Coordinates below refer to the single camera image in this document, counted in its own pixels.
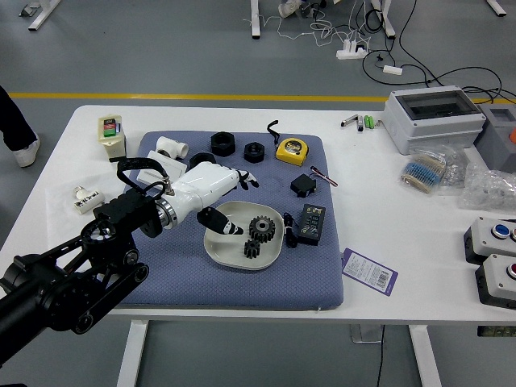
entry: black nut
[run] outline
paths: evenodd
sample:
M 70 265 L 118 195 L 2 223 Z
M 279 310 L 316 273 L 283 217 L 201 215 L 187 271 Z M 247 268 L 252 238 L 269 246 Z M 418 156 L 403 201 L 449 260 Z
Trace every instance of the black nut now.
M 211 164 L 217 164 L 215 161 L 215 156 L 211 153 L 198 153 L 197 155 L 193 155 L 190 159 L 190 169 L 195 168 L 202 163 L 203 161 L 209 161 Z
M 211 152 L 222 157 L 235 153 L 235 137 L 226 131 L 215 133 L 211 136 Z
M 243 158 L 250 163 L 260 163 L 265 158 L 265 147 L 260 143 L 249 143 L 243 149 Z

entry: white robotic hand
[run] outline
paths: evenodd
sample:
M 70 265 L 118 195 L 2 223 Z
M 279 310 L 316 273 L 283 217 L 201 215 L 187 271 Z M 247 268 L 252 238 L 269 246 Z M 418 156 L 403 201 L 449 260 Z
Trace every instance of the white robotic hand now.
M 165 228 L 175 227 L 191 211 L 198 212 L 198 221 L 219 234 L 243 234 L 240 227 L 234 225 L 225 215 L 210 206 L 223 195 L 241 184 L 248 189 L 248 183 L 258 187 L 255 177 L 248 171 L 239 171 L 212 164 L 209 161 L 199 163 L 189 170 L 156 201 L 160 216 L 168 218 Z

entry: yellow tape measure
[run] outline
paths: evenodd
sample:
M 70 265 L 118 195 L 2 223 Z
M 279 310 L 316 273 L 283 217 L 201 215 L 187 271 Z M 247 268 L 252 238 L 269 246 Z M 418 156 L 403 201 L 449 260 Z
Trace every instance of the yellow tape measure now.
M 267 126 L 267 131 L 274 136 L 274 144 L 277 146 L 276 158 L 285 163 L 301 167 L 308 155 L 308 145 L 302 139 L 295 139 L 294 137 L 284 139 L 278 145 L 280 134 L 271 129 L 271 126 L 276 124 L 277 120 L 274 120 Z

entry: gear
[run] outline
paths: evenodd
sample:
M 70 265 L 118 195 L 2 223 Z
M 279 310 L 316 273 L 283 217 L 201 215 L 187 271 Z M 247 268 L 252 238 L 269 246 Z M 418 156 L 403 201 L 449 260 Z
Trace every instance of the gear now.
M 271 218 L 257 216 L 249 223 L 249 235 L 260 243 L 271 240 L 276 232 L 276 225 Z
M 247 258 L 256 258 L 260 254 L 260 242 L 248 240 L 243 244 L 243 253 Z

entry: white table leg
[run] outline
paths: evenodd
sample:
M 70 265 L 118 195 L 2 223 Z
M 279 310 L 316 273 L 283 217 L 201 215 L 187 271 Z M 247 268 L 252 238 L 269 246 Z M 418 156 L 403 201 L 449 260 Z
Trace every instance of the white table leg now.
M 394 39 L 396 37 L 396 33 L 394 32 L 393 25 L 390 23 L 387 14 L 389 13 L 391 0 L 385 0 L 383 4 L 380 4 L 380 0 L 371 0 L 371 5 L 375 10 L 380 10 L 377 12 L 378 19 L 381 20 L 381 16 L 384 16 L 384 30 L 385 34 L 389 39 Z
M 41 24 L 43 24 L 60 2 L 61 0 L 40 0 L 41 12 L 29 26 L 29 31 L 36 31 L 40 28 Z
M 507 15 L 507 13 L 503 10 L 503 8 L 501 8 L 500 4 L 498 4 L 497 0 L 486 0 L 486 1 L 491 6 L 491 8 L 493 8 L 494 12 L 498 16 L 502 17 L 502 16 Z
M 251 29 L 252 38 L 260 38 L 260 16 L 258 14 L 258 0 L 251 0 Z
M 138 381 L 139 362 L 144 352 L 148 320 L 131 320 L 127 336 L 126 350 L 123 353 L 117 387 L 134 387 Z
M 409 325 L 422 387 L 442 387 L 426 325 Z
M 350 329 L 355 344 L 381 344 L 381 325 L 352 324 Z

